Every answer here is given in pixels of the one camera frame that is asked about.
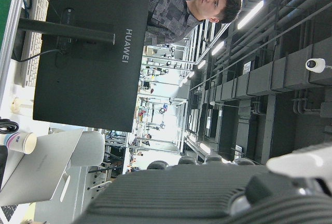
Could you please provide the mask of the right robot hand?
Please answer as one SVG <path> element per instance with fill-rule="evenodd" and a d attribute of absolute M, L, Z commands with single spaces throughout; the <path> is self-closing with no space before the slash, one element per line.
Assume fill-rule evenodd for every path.
<path fill-rule="evenodd" d="M 331 143 L 255 165 L 151 165 L 118 177 L 76 223 L 331 223 Z"/>

